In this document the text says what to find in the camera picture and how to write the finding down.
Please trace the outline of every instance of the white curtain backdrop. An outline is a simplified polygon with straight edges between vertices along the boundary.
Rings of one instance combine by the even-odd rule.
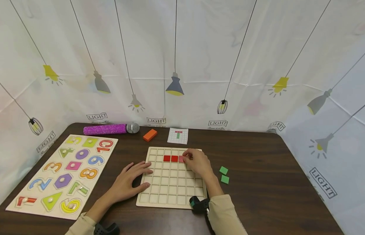
[[[0,0],[0,204],[69,124],[129,121],[277,133],[365,235],[365,0]]]

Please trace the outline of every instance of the pink toy microphone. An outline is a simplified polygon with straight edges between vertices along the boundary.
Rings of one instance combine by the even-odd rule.
[[[93,134],[124,134],[124,133],[137,133],[139,131],[139,125],[137,123],[129,124],[116,124],[116,125],[103,125],[103,126],[86,126],[83,128],[85,135]]]

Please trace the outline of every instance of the hand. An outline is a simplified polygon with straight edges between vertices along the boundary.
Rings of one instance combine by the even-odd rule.
[[[145,163],[142,161],[136,165],[130,163],[117,176],[112,187],[106,192],[106,198],[109,198],[112,203],[124,201],[132,196],[137,195],[140,192],[146,190],[150,183],[143,183],[140,186],[133,188],[132,183],[135,178],[142,175],[143,173],[151,174],[153,171],[147,169],[151,163]]]
[[[214,175],[210,160],[202,151],[198,149],[187,149],[183,154],[183,161],[203,179]]]

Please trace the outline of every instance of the wooden table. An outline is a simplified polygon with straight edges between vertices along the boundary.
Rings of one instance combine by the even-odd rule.
[[[32,170],[0,206],[0,234],[64,234],[72,220],[5,211],[26,183],[34,176],[69,134],[83,134],[83,127],[68,126]],[[149,146],[199,148],[211,161],[215,174],[229,169],[229,185],[222,183],[232,197],[237,215],[249,235],[343,234],[309,183],[294,157],[276,134],[234,131],[189,130],[187,145],[167,143],[169,128],[154,128],[158,134],[149,143],[142,139],[151,128],[141,127],[137,134],[109,134],[119,139],[83,211],[105,193],[123,167],[145,160]],[[140,184],[137,178],[134,186]],[[190,210],[137,207],[136,197],[111,207],[101,223],[116,222],[125,234],[214,234],[203,215]]]

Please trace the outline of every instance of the silver microphone head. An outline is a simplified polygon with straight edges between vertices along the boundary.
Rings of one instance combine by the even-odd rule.
[[[138,123],[128,123],[126,124],[126,131],[127,133],[135,134],[139,131],[139,124]]]

